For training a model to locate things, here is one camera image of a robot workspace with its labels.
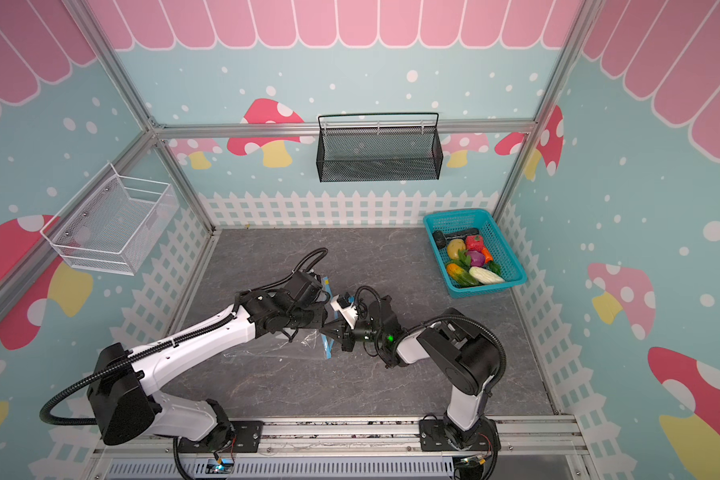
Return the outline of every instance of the white metal wire basket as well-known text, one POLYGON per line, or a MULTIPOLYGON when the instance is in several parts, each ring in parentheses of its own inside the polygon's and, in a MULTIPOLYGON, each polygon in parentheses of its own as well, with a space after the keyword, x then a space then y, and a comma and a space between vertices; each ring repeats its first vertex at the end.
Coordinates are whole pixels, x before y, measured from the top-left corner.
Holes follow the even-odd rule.
POLYGON ((112 170, 71 214, 61 219, 77 196, 40 233, 73 268, 135 275, 178 211, 179 201, 171 184, 112 170))

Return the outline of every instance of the white picket fence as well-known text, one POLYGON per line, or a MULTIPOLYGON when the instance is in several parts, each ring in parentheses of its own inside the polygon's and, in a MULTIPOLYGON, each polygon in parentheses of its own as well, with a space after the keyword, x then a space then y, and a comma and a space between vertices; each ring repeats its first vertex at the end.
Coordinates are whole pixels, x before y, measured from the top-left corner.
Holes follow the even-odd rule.
MULTIPOLYGON (((142 274, 144 287, 132 290, 134 305, 123 308, 123 325, 110 328, 113 340, 125 348, 163 338, 189 272, 198 261, 207 235, 200 220, 192 210, 182 208, 181 218, 174 218, 173 224, 176 228, 168 232, 168 243, 160 244, 160 258, 149 258, 153 268, 151 274, 142 274)), ((69 398, 67 405, 73 417, 93 416, 84 395, 69 398)), ((99 441, 98 428, 62 426, 50 429, 48 434, 54 446, 46 458, 29 464, 32 475, 37 480, 79 478, 99 441)))
POLYGON ((200 195, 200 201, 217 226, 415 226, 422 223, 426 214, 457 208, 483 208, 493 212, 499 192, 485 197, 482 191, 471 197, 467 192, 459 196, 447 192, 438 196, 432 192, 408 195, 389 192, 376 195, 370 192, 362 197, 358 192, 346 196, 339 192, 331 197, 328 192, 316 197, 308 192, 299 197, 292 192, 286 197, 279 192, 274 197, 260 194, 254 197, 246 192, 242 197, 230 193, 227 198, 215 193, 212 198, 200 195))
POLYGON ((544 282, 547 272, 538 268, 539 256, 531 252, 533 242, 525 239, 525 228, 520 227, 514 204, 507 204, 498 225, 528 274, 528 282, 515 287, 515 291, 541 368, 553 379, 547 387, 563 406, 563 412, 578 418, 601 477, 616 480, 626 476, 633 480, 637 461, 619 448, 616 438, 621 427, 605 417, 606 398, 590 384, 592 370, 581 364, 582 347, 570 339, 571 324, 563 321, 560 315, 563 306, 552 299, 554 287, 544 282))

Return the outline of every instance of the wall-mounted basket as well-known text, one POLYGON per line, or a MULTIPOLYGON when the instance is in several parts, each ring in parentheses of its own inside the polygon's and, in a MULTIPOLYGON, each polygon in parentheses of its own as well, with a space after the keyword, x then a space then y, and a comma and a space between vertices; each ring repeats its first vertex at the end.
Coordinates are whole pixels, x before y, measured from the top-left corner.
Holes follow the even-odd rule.
POLYGON ((40 233, 71 267, 135 275, 179 209, 173 185, 114 171, 71 214, 40 233))
POLYGON ((321 115, 321 182, 436 180, 443 150, 438 114, 321 115))

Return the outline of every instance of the plastic bag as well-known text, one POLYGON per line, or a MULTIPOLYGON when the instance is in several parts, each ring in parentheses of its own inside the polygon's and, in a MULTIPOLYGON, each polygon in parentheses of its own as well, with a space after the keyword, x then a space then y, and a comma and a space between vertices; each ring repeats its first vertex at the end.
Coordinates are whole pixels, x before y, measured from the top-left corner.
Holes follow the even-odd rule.
MULTIPOLYGON (((323 277, 322 284, 330 296, 331 287, 328 285, 327 277, 323 277)), ((337 313, 331 309, 329 304, 326 304, 326 308, 328 309, 328 318, 335 318, 337 313)), ((285 329, 285 331, 289 335, 293 335, 294 332, 292 329, 285 329)), ((288 342, 288 337, 282 333, 267 334, 232 347, 224 352, 224 356, 270 356, 281 359, 326 360, 331 358, 332 347, 333 340, 326 338, 319 331, 302 329, 298 331, 293 342, 288 342)))

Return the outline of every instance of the mounting plate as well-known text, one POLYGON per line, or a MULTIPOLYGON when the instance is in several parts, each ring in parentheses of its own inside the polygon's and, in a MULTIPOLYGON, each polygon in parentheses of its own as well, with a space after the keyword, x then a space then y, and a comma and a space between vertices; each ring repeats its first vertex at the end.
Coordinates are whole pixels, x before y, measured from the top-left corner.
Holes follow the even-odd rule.
MULTIPOLYGON (((448 437, 445 436, 445 425, 440 419, 419 420, 418 431, 423 452, 450 452, 456 449, 448 442, 448 437)), ((496 432, 496 422, 483 417, 478 428, 472 433, 471 438, 475 438, 475 440, 463 451, 485 452, 488 450, 488 442, 480 434, 492 438, 493 432, 496 432)), ((496 451, 501 450, 501 444, 493 447, 496 451)))
MULTIPOLYGON (((232 421, 235 427, 234 453, 256 453, 259 451, 259 442, 262 439, 262 427, 264 422, 257 421, 232 421)), ((210 453, 210 450, 192 440, 182 438, 179 441, 179 453, 210 453)))

